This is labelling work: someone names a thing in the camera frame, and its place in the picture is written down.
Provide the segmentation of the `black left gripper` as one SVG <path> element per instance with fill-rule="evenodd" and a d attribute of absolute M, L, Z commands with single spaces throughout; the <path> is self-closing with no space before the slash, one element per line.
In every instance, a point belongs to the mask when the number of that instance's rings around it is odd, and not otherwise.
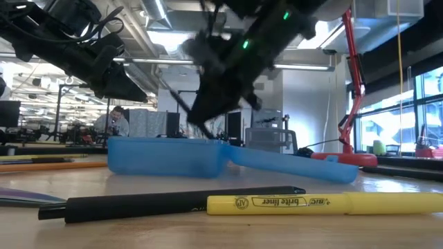
<path fill-rule="evenodd" d="M 146 93 L 114 61 L 124 49 L 120 37 L 109 34 L 82 44 L 38 42 L 34 54 L 86 82 L 97 98 L 146 102 Z"/>

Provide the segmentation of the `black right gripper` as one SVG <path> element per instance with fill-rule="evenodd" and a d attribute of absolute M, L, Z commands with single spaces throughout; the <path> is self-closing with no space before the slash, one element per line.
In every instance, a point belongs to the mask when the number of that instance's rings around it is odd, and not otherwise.
<path fill-rule="evenodd" d="M 261 110 L 262 99 L 255 94 L 254 81 L 263 70 L 262 60 L 240 62 L 227 67 L 221 75 L 209 75 L 201 67 L 200 86 L 193 105 L 186 111 L 187 121 L 194 125 L 203 124 L 238 109 L 241 99 L 253 110 Z"/>

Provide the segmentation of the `black pen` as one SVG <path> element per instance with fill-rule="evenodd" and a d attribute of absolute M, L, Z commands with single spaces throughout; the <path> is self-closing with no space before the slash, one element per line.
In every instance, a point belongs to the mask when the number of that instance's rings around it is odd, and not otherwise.
<path fill-rule="evenodd" d="M 252 187 L 240 189 L 126 194 L 69 198 L 64 203 L 45 204 L 38 219 L 64 219 L 65 223 L 82 223 L 162 214 L 180 214 L 206 210 L 209 196 L 246 196 L 305 194 L 294 186 Z"/>
<path fill-rule="evenodd" d="M 29 158 L 15 160 L 0 160 L 0 165 L 19 165 L 19 164 L 42 164 L 42 163 L 72 163 L 70 158 Z"/>
<path fill-rule="evenodd" d="M 173 89 L 169 90 L 171 96 L 176 100 L 177 104 L 186 112 L 187 117 L 190 117 L 191 108 L 186 104 L 186 102 L 181 98 L 179 93 Z M 195 123 L 189 121 L 192 125 L 196 126 L 200 132 L 207 137 L 207 139 L 214 140 L 215 137 L 213 134 L 206 128 L 205 124 L 203 122 Z"/>

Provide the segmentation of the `blue plastic supply box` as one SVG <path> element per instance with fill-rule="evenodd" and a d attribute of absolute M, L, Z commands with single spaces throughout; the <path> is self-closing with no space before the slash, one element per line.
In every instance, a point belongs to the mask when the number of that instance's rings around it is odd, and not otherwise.
<path fill-rule="evenodd" d="M 108 168 L 120 175 L 217 178 L 229 162 L 253 169 L 294 174 L 335 183 L 352 183 L 358 167 L 336 156 L 316 160 L 231 146 L 220 140 L 188 138 L 108 139 Z"/>

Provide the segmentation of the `orange pencil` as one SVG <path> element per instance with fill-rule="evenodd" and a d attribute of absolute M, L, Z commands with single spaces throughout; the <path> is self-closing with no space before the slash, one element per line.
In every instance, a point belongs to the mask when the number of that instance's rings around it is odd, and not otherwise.
<path fill-rule="evenodd" d="M 6 172 L 27 172 L 27 171 L 50 171 L 61 169 L 82 169 L 94 167 L 106 167 L 106 162 L 73 162 L 73 163 L 37 163 L 0 165 L 0 173 Z"/>

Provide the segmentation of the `yellow pencil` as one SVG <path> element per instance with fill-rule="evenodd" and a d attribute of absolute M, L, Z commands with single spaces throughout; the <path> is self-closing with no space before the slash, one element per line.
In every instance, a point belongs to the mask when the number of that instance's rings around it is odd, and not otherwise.
<path fill-rule="evenodd" d="M 30 160 L 35 158 L 86 158 L 88 154 L 43 154 L 43 155 L 15 155 L 0 156 L 0 161 L 7 160 Z"/>

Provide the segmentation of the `yellow BIC highlighter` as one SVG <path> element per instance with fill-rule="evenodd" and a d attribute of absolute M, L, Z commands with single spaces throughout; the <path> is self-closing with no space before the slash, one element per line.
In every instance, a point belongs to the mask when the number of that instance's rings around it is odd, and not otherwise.
<path fill-rule="evenodd" d="M 443 212 L 443 194 L 432 192 L 344 192 L 209 196 L 209 215 L 430 214 Z"/>

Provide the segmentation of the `person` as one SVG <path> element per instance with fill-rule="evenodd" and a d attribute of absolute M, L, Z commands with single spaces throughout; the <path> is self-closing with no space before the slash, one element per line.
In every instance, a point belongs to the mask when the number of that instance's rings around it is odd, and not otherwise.
<path fill-rule="evenodd" d="M 109 114 L 101 115 L 93 124 L 96 131 L 106 132 L 110 136 L 129 135 L 129 123 L 124 117 L 124 109 L 121 106 L 116 106 L 109 112 Z"/>

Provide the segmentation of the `grey partition panel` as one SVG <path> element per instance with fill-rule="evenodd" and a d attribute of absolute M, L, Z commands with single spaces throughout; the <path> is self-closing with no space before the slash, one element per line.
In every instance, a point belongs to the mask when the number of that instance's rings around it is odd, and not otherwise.
<path fill-rule="evenodd" d="M 155 138 L 165 134 L 167 113 L 147 109 L 129 110 L 129 137 Z"/>

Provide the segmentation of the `office chair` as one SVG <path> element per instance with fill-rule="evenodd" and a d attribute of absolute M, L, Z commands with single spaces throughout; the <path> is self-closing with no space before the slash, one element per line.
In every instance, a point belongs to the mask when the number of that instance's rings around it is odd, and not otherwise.
<path fill-rule="evenodd" d="M 277 128 L 245 129 L 245 147 L 280 154 L 296 154 L 298 151 L 296 133 L 292 130 Z"/>

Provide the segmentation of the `ceiling light bar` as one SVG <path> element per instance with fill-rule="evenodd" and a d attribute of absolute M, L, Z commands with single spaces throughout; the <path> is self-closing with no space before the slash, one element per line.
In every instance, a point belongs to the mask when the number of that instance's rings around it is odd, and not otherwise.
<path fill-rule="evenodd" d="M 16 59 L 14 53 L 0 53 L 0 59 Z M 124 58 L 116 57 L 115 62 L 123 62 L 126 64 L 163 64 L 163 65 L 181 65 L 181 66 L 194 66 L 195 64 L 191 60 L 183 59 L 159 59 L 159 58 Z M 321 66 L 321 65 L 307 65 L 307 64 L 274 64 L 275 69 L 284 70 L 299 70 L 299 71 L 331 71 L 335 69 L 334 66 Z"/>

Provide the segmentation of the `red desk lamp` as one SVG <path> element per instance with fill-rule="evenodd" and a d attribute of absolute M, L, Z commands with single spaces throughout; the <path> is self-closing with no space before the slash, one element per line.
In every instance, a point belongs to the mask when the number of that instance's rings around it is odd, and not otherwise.
<path fill-rule="evenodd" d="M 347 47 L 349 57 L 347 58 L 349 70 L 352 76 L 354 100 L 350 113 L 345 115 L 338 124 L 339 137 L 338 141 L 343 145 L 342 153 L 313 153 L 311 158 L 317 160 L 325 160 L 328 157 L 335 156 L 339 163 L 348 165 L 356 165 L 359 167 L 376 167 L 378 165 L 377 157 L 373 154 L 356 154 L 350 143 L 350 132 L 354 125 L 354 121 L 361 105 L 364 90 L 364 74 L 361 68 L 361 61 L 357 53 L 354 28 L 352 25 L 352 0 L 345 0 L 344 10 L 339 11 L 342 14 L 342 22 L 345 28 Z"/>

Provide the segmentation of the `green object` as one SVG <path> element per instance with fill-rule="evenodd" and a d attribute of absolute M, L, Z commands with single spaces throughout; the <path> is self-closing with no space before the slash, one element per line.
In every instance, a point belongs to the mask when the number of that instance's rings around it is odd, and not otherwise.
<path fill-rule="evenodd" d="M 381 140 L 373 141 L 373 154 L 376 156 L 383 156 L 386 154 L 386 145 Z"/>

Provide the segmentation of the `red bin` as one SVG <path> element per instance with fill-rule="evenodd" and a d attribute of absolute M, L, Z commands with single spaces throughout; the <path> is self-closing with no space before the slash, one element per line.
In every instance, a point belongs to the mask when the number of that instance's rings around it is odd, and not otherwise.
<path fill-rule="evenodd" d="M 418 158 L 443 159 L 443 149 L 416 149 L 415 156 Z"/>

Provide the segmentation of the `black stand frame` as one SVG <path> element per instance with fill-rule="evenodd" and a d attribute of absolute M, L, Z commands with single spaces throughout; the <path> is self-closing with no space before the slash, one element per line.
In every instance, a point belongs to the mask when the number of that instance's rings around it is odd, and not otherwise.
<path fill-rule="evenodd" d="M 69 93 L 72 88 L 87 88 L 86 84 L 60 84 L 58 93 L 57 93 L 57 106 L 56 106 L 56 114 L 55 114 L 55 125 L 54 130 L 51 135 L 48 137 L 52 137 L 53 141 L 56 142 L 59 135 L 59 123 L 60 123 L 60 108 L 62 105 L 62 98 L 65 94 Z"/>

